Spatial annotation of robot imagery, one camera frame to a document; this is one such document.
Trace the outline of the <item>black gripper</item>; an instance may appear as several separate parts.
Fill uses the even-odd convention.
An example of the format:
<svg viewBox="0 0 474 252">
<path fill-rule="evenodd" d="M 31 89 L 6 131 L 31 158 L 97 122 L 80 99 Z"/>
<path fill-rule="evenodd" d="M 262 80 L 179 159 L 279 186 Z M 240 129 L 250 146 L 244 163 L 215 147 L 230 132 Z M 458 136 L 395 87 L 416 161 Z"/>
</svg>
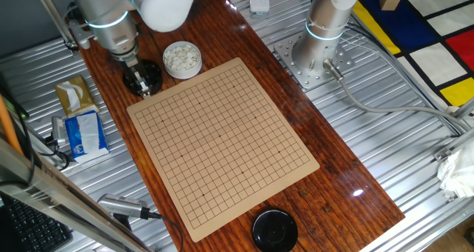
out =
<svg viewBox="0 0 474 252">
<path fill-rule="evenodd" d="M 150 77 L 146 74 L 140 57 L 131 57 L 121 63 L 124 69 L 123 82 L 126 85 L 134 85 L 134 94 L 144 99 L 151 95 L 153 86 Z"/>
</svg>

